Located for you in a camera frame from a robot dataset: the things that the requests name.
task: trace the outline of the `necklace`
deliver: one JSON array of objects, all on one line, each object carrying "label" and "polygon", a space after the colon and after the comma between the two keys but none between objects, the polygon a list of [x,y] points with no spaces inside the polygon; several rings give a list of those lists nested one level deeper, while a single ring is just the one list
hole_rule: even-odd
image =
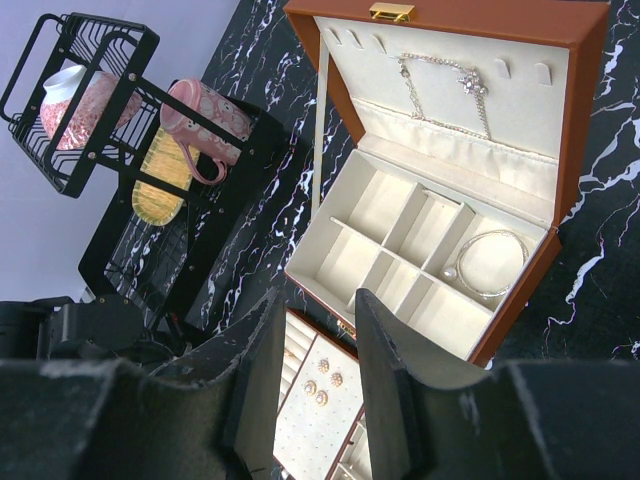
[{"label": "necklace", "polygon": [[[424,110],[422,109],[420,99],[418,98],[418,91],[416,90],[416,86],[411,79],[411,72],[409,72],[409,69],[407,68],[407,60],[420,60],[422,62],[432,63],[434,65],[443,65],[446,67],[451,67],[462,73],[464,76],[458,79],[458,83],[462,84],[462,86],[464,87],[464,93],[466,93],[467,95],[473,95],[473,98],[476,102],[476,109],[478,110],[478,116],[480,117],[480,121],[482,122],[482,126],[484,128],[484,135],[477,134],[475,132],[467,130],[466,128],[449,125],[447,123],[438,122],[437,120],[427,118],[424,114]],[[417,55],[414,53],[401,54],[398,57],[398,63],[400,64],[400,75],[402,75],[405,79],[405,83],[407,84],[407,88],[409,89],[409,97],[411,98],[411,102],[413,103],[413,106],[415,108],[415,111],[411,114],[411,118],[422,120],[423,122],[428,122],[433,125],[437,125],[438,127],[455,130],[457,132],[471,135],[473,137],[491,140],[491,130],[489,129],[489,122],[487,121],[487,111],[485,109],[483,98],[484,95],[489,93],[489,91],[484,86],[482,78],[475,68],[465,68],[458,62],[455,62],[453,60],[444,60],[438,57]]]}]

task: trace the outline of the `wooden jewelry box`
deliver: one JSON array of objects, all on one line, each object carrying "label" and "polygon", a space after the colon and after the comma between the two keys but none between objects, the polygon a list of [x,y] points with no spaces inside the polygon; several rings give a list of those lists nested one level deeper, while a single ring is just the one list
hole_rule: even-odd
[{"label": "wooden jewelry box", "polygon": [[289,478],[370,480],[355,352],[291,310],[286,319],[274,457]]},{"label": "wooden jewelry box", "polygon": [[348,328],[367,288],[485,365],[561,249],[608,6],[291,0],[285,11],[319,70],[319,109],[326,86],[357,143],[286,274]]}]

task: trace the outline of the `mug handle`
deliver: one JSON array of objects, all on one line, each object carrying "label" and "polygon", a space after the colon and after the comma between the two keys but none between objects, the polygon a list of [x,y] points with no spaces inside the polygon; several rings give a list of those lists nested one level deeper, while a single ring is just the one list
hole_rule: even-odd
[{"label": "mug handle", "polygon": [[187,167],[193,175],[193,178],[198,180],[200,183],[204,183],[205,185],[217,185],[222,182],[225,178],[227,178],[227,165],[224,162],[221,162],[217,158],[212,158],[213,163],[218,166],[218,176],[214,180],[208,180],[204,178],[200,172],[198,172],[198,168],[196,167],[196,163],[193,161],[193,157],[191,157],[191,152],[189,151],[189,146],[184,142],[176,142],[182,150],[182,154],[184,155],[184,159],[187,162]]}]

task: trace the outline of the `yellow dish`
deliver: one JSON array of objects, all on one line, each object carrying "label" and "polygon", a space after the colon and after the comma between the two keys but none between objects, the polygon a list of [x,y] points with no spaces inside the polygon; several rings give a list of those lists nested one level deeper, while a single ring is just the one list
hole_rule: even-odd
[{"label": "yellow dish", "polygon": [[[191,156],[197,159],[200,152],[193,147],[189,147],[189,150]],[[191,185],[191,172],[182,150],[162,127],[158,129],[140,171],[184,190],[188,190]],[[136,215],[144,222],[158,227],[173,220],[184,202],[175,195],[140,181],[135,183],[131,199]]]}]

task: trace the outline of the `gold clasp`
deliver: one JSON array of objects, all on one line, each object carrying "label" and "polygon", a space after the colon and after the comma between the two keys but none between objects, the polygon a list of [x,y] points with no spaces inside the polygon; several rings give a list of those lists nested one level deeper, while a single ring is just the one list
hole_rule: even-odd
[{"label": "gold clasp", "polygon": [[393,20],[393,23],[409,23],[414,9],[413,5],[376,2],[369,8],[369,13],[374,20]]},{"label": "gold clasp", "polygon": [[338,320],[338,327],[340,327],[340,330],[345,332],[351,338],[353,338],[354,340],[356,339],[356,329],[353,328],[351,325],[343,322],[342,320]]}]

